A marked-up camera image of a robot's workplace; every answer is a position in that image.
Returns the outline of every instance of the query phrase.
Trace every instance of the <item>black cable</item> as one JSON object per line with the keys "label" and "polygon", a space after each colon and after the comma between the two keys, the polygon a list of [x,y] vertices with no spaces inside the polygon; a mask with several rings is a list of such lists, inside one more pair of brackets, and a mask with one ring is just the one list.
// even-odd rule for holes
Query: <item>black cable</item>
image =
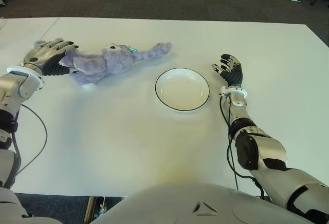
{"label": "black cable", "polygon": [[36,112],[34,112],[31,108],[29,108],[28,106],[25,106],[24,104],[22,104],[22,106],[23,107],[25,107],[26,109],[28,109],[28,110],[30,110],[39,120],[40,120],[40,122],[42,123],[42,125],[43,125],[43,127],[44,127],[44,129],[45,129],[45,134],[46,134],[46,138],[45,138],[45,142],[44,142],[44,144],[43,144],[43,146],[42,146],[42,148],[41,148],[41,150],[39,151],[39,153],[37,153],[37,155],[36,156],[34,156],[33,157],[33,159],[32,160],[30,160],[24,167],[22,167],[18,172],[17,172],[17,174],[19,174],[21,171],[23,171],[28,165],[30,165],[34,160],[36,160],[36,158],[41,154],[41,152],[44,150],[44,148],[46,147],[46,144],[47,144],[47,140],[48,140],[48,131],[47,131],[47,127],[46,127],[46,125],[45,125],[45,123],[43,122],[43,120],[40,118],[40,116],[39,115],[37,115],[37,113]]}
{"label": "black cable", "polygon": [[[19,114],[20,114],[20,111],[17,112],[14,123],[17,122],[17,119],[19,118]],[[19,161],[18,168],[19,168],[21,166],[22,158],[21,158],[21,153],[20,153],[20,150],[19,150],[19,146],[17,145],[15,133],[11,133],[11,139],[12,139],[12,143],[13,143],[14,148],[15,148],[16,155],[18,157],[18,161]]]}
{"label": "black cable", "polygon": [[[226,117],[224,115],[224,112],[223,112],[223,108],[222,108],[222,98],[223,98],[223,96],[221,96],[221,98],[220,98],[220,109],[221,109],[221,113],[222,113],[222,115],[224,117],[224,120],[225,120],[225,122],[226,122],[226,124],[228,126],[228,140],[230,141],[230,123],[229,122],[230,122],[230,118],[231,118],[231,102],[230,102],[229,114],[228,114],[228,121],[227,121],[227,119],[226,119]],[[229,150],[231,152],[231,158],[232,158],[232,164],[233,164],[233,171],[234,171],[234,179],[235,179],[235,186],[236,186],[236,189],[239,190],[239,185],[237,183],[237,178],[236,178],[236,173],[235,173],[235,165],[234,165],[234,159],[233,159],[233,152],[232,152],[231,146],[229,146]],[[227,155],[227,161],[228,161],[229,165],[231,165],[230,160],[228,158],[228,155]]]}
{"label": "black cable", "polygon": [[[238,187],[238,184],[237,184],[237,179],[236,179],[236,176],[239,176],[240,178],[244,178],[244,179],[251,179],[254,184],[259,188],[259,190],[261,191],[261,199],[264,199],[264,190],[261,186],[261,184],[259,184],[259,182],[256,180],[256,178],[254,177],[251,177],[251,176],[244,176],[244,175],[241,175],[239,174],[236,170],[235,170],[235,166],[234,166],[234,160],[233,160],[233,154],[232,154],[232,141],[233,141],[233,138],[230,137],[230,115],[231,115],[231,96],[230,95],[227,95],[230,99],[230,105],[229,105],[229,110],[228,110],[228,120],[226,119],[225,115],[224,115],[224,112],[223,112],[223,107],[222,107],[222,98],[223,96],[221,96],[220,98],[220,109],[221,109],[221,113],[223,115],[223,118],[226,122],[226,124],[228,125],[228,140],[229,140],[229,143],[228,143],[228,146],[227,146],[227,150],[226,150],[226,159],[227,159],[227,162],[230,166],[230,168],[232,169],[232,171],[234,172],[234,176],[235,176],[235,184],[236,184],[236,189],[238,190],[239,187]],[[232,158],[232,164],[230,162],[230,158],[229,158],[229,152],[231,152],[231,158]]]}

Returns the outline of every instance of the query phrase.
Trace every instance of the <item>purple stuffed animal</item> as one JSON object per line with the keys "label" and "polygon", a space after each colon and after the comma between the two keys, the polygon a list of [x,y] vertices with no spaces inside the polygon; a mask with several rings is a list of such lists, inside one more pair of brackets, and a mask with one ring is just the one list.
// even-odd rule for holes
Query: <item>purple stuffed animal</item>
{"label": "purple stuffed animal", "polygon": [[[37,46],[45,41],[35,42]],[[149,51],[137,52],[136,49],[125,45],[110,46],[102,50],[102,54],[87,54],[77,50],[69,51],[60,64],[75,68],[77,71],[70,75],[80,85],[97,83],[110,73],[123,73],[134,66],[135,61],[155,59],[167,54],[171,49],[170,43],[158,43]]]}

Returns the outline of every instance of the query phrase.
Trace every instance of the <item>floor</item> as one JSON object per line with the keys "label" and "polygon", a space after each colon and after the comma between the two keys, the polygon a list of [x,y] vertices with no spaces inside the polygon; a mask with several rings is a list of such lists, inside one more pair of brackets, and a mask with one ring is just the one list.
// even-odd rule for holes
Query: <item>floor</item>
{"label": "floor", "polygon": [[[319,0],[6,0],[0,17],[118,17],[163,20],[248,21],[306,24],[329,45],[329,5]],[[87,197],[19,194],[22,205],[39,216],[82,224]]]}

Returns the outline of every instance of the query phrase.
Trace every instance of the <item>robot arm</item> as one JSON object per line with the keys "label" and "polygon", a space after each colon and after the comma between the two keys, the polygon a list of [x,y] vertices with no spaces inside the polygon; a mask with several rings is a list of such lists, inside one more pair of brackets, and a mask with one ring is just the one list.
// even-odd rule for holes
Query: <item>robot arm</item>
{"label": "robot arm", "polygon": [[314,223],[329,223],[329,188],[302,170],[286,167],[283,145],[257,127],[247,113],[240,62],[224,54],[221,63],[212,67],[229,86],[221,89],[221,95],[226,97],[224,113],[230,117],[229,133],[241,167],[250,171],[274,204]]}
{"label": "robot arm", "polygon": [[43,87],[42,76],[70,72],[70,68],[61,66],[59,61],[68,50],[77,47],[73,42],[62,40],[44,43],[25,56],[23,66],[9,67],[8,73],[0,77],[0,216],[5,223],[60,223],[43,217],[27,218],[30,216],[9,190],[15,182],[21,159],[8,149],[18,127],[21,104]]}

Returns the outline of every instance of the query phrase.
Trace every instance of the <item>plate black rim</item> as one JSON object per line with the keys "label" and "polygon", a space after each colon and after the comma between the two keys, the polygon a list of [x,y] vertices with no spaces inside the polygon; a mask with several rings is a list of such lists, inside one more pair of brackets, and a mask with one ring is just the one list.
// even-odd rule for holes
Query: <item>plate black rim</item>
{"label": "plate black rim", "polygon": [[[174,108],[174,107],[171,107],[171,106],[165,104],[165,103],[161,100],[161,98],[159,97],[158,92],[156,91],[156,84],[158,83],[159,78],[161,78],[161,76],[162,76],[163,74],[165,74],[166,72],[171,71],[171,70],[174,70],[174,69],[186,69],[186,70],[193,71],[193,72],[199,74],[199,75],[200,75],[200,76],[206,81],[206,84],[207,84],[207,86],[208,86],[208,96],[207,96],[207,98],[205,99],[204,103],[201,104],[199,107],[196,107],[196,108],[193,108],[193,109],[187,109],[187,110],[177,109],[177,108]],[[157,78],[157,80],[155,81],[154,90],[155,90],[155,93],[156,93],[156,96],[158,97],[158,99],[159,99],[159,100],[160,100],[165,106],[167,106],[167,107],[169,107],[169,108],[172,108],[172,109],[174,109],[174,110],[177,110],[177,111],[193,111],[193,110],[196,110],[196,109],[198,109],[198,108],[201,108],[201,107],[202,107],[202,106],[208,101],[208,99],[209,99],[209,95],[210,95],[209,84],[208,84],[207,80],[204,78],[204,76],[202,76],[200,73],[198,73],[198,72],[195,71],[195,70],[192,70],[192,69],[190,69],[190,68],[183,68],[183,67],[172,68],[172,69],[169,69],[169,70],[164,71],[163,73],[161,73],[161,75],[160,75],[160,76]]]}

